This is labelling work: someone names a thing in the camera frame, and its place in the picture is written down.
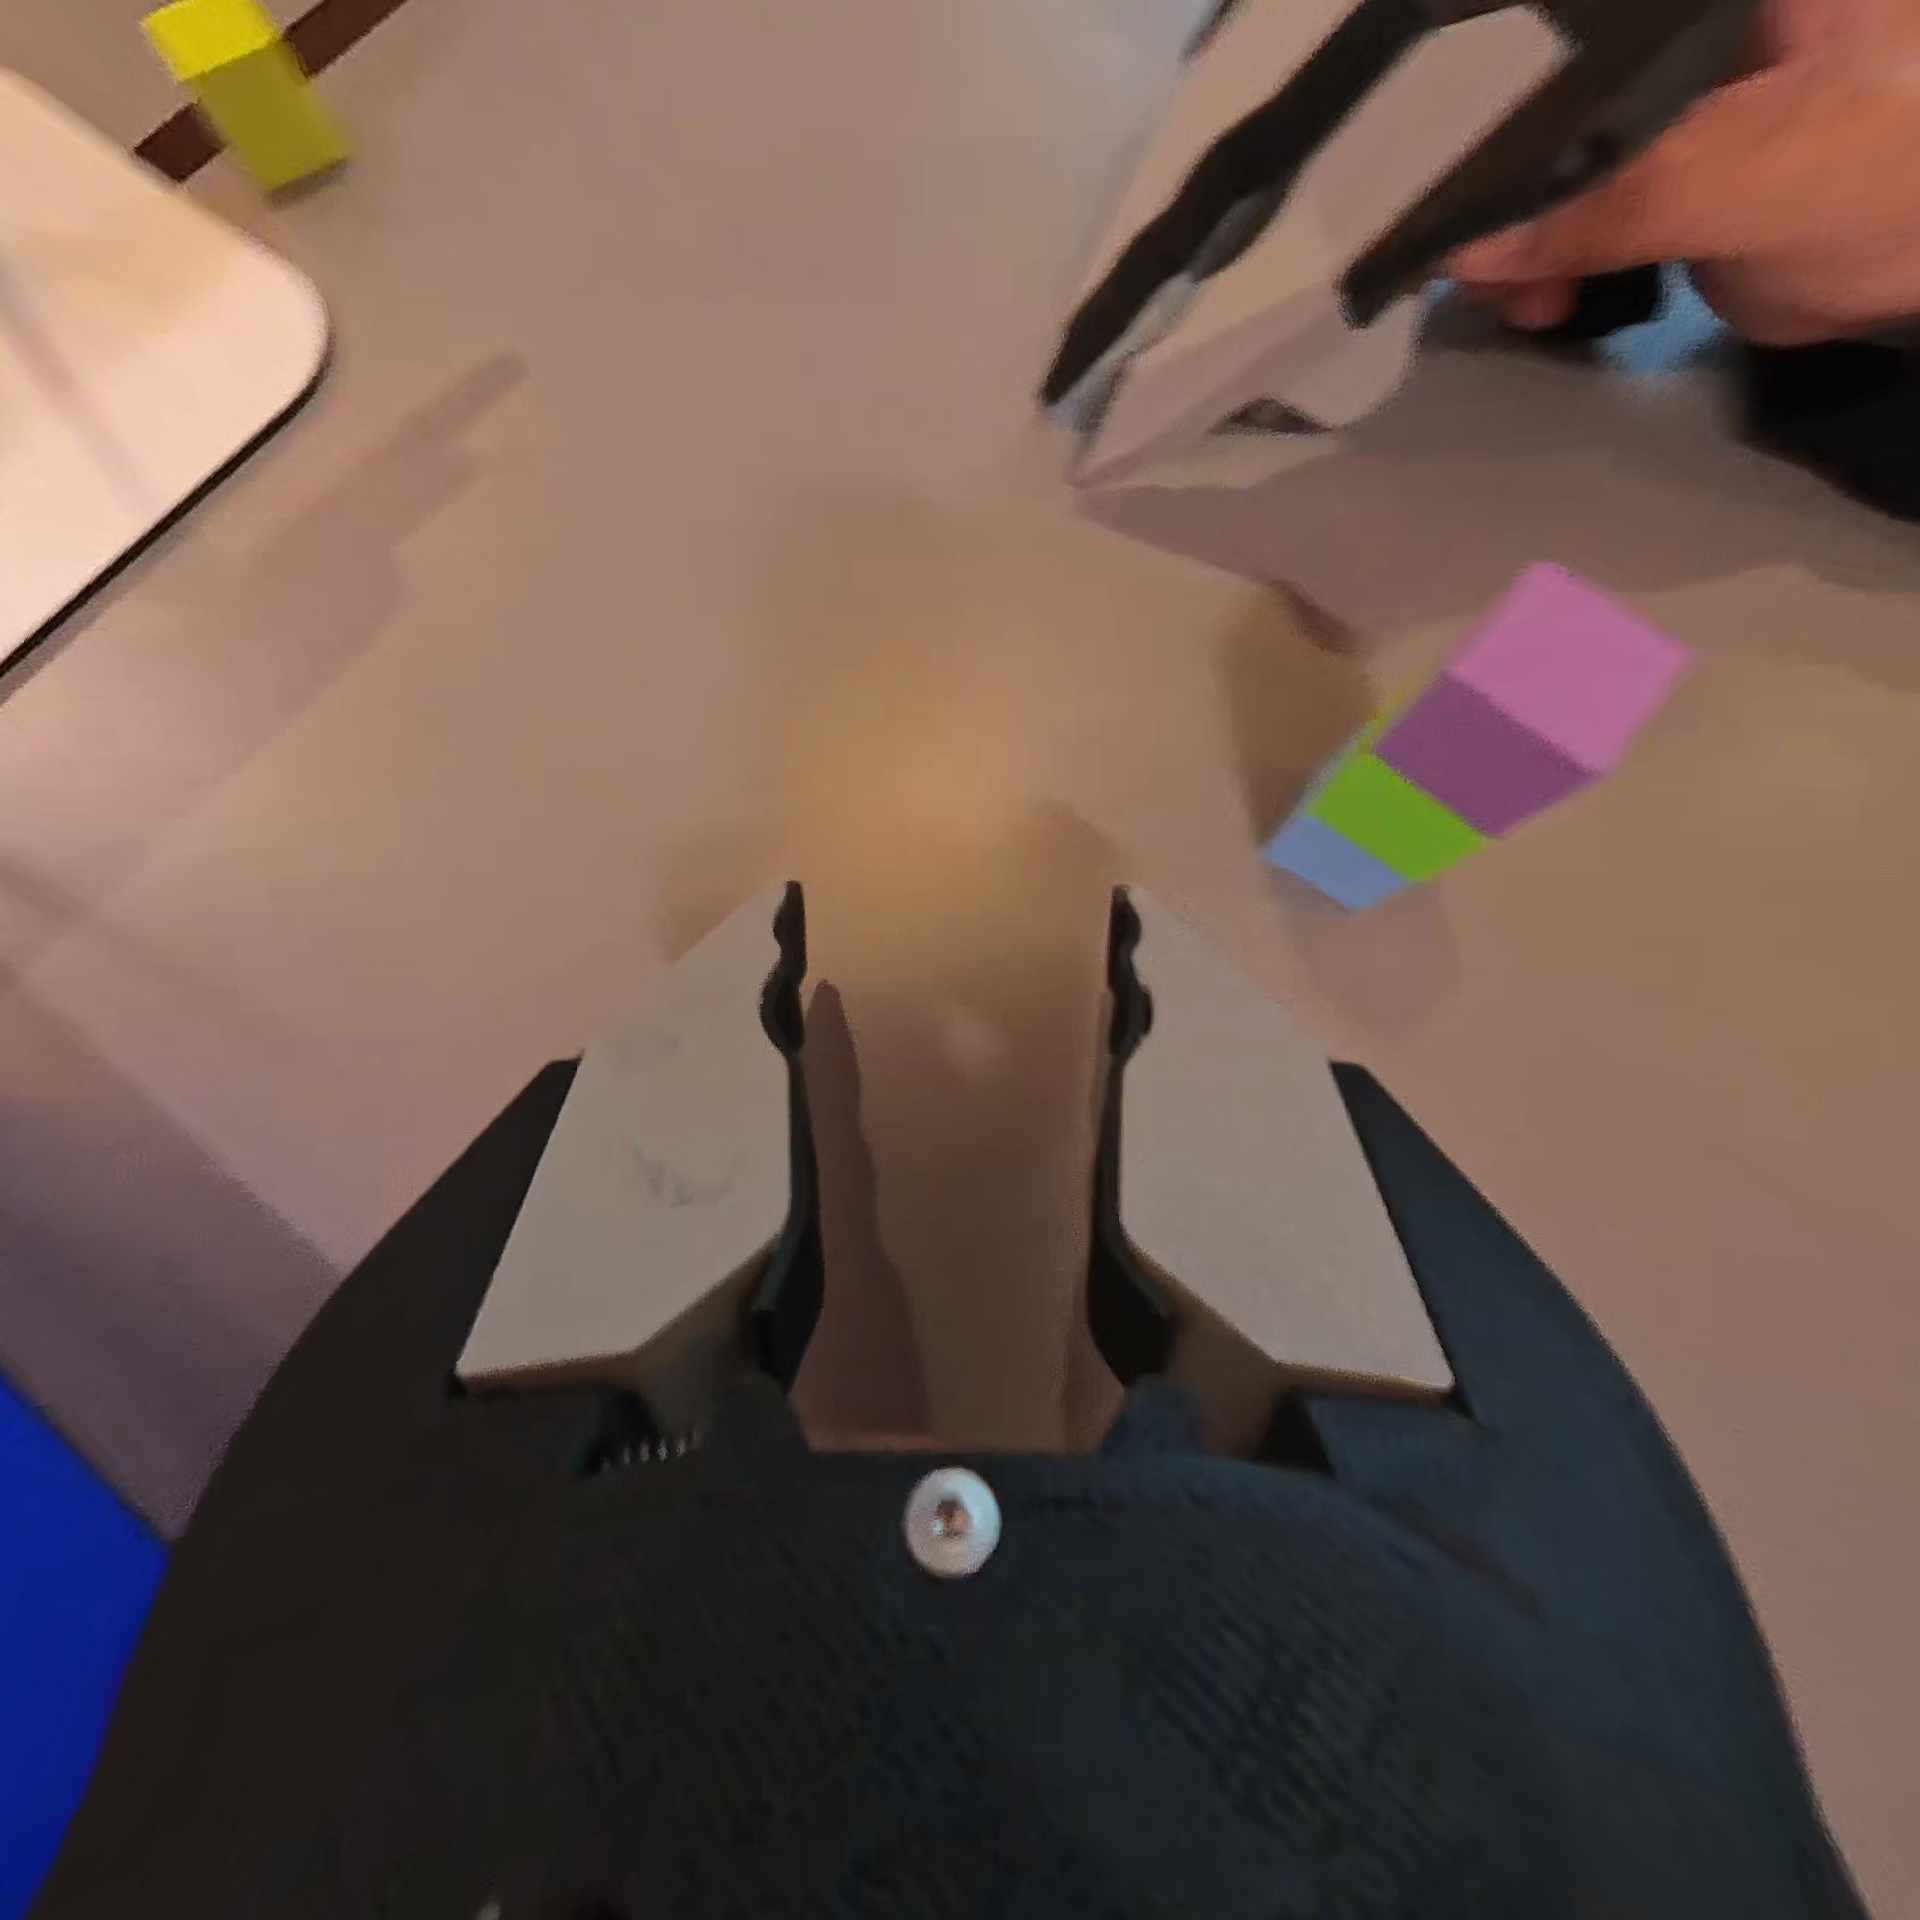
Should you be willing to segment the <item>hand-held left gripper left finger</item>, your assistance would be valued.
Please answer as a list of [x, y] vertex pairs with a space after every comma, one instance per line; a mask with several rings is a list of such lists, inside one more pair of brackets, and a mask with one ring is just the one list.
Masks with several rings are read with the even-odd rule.
[[791, 1384], [825, 1292], [803, 887], [777, 879], [585, 1051], [458, 1370], [468, 1388]]

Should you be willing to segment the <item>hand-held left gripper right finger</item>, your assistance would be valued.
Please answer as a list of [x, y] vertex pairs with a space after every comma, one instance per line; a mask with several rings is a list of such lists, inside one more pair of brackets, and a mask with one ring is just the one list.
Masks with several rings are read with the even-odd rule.
[[1120, 1380], [1450, 1392], [1332, 1059], [1146, 887], [1108, 909], [1092, 1342]]

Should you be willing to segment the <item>blue foam cube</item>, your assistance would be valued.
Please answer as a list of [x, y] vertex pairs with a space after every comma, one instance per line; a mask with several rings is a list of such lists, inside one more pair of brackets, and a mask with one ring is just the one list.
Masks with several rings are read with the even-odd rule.
[[1262, 847], [1266, 863], [1346, 909], [1368, 909], [1406, 891], [1406, 875], [1314, 811], [1318, 797], [1312, 783]]

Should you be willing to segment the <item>green foam cube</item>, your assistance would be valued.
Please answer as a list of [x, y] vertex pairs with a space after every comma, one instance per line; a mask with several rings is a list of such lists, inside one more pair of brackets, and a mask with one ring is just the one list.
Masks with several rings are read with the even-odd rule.
[[1428, 881], [1470, 861], [1494, 839], [1380, 754], [1378, 740], [1396, 716], [1386, 708], [1370, 718], [1312, 779], [1298, 811], [1332, 827], [1392, 875]]

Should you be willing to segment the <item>purple foam cube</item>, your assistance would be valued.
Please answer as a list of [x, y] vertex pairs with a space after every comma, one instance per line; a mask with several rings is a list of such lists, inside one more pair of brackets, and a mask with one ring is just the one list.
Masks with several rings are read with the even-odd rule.
[[1641, 612], [1536, 564], [1386, 722], [1374, 754], [1502, 837], [1611, 773], [1691, 666]]

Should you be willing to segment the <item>yellow foam cube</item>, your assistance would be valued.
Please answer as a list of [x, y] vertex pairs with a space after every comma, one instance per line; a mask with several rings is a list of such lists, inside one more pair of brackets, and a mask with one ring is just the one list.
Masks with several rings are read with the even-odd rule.
[[272, 11], [258, 1], [174, 1], [142, 31], [208, 131], [264, 191], [322, 179], [348, 139]]

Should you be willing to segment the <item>person's right hand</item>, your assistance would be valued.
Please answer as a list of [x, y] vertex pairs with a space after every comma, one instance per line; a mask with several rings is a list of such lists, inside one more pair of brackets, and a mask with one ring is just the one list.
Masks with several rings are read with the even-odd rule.
[[1579, 280], [1661, 265], [1763, 344], [1917, 322], [1915, 1], [1769, 3], [1743, 77], [1597, 187], [1460, 247], [1446, 275], [1543, 328]]

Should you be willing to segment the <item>blue plastic bin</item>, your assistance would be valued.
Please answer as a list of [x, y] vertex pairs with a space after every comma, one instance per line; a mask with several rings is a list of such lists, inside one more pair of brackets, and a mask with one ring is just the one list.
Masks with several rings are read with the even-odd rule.
[[3, 1380], [3, 1913], [83, 1803], [166, 1566], [154, 1528]]

